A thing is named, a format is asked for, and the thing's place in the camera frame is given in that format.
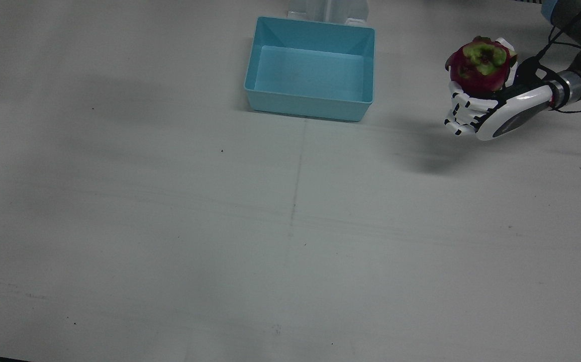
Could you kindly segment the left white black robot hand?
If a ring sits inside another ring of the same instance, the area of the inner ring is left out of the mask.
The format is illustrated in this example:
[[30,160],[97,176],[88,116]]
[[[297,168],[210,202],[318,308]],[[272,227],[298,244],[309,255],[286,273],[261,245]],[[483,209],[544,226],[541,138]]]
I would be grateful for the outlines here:
[[451,106],[444,125],[456,136],[487,141],[522,126],[550,105],[553,89],[519,70],[519,56],[503,38],[476,36],[445,62]]

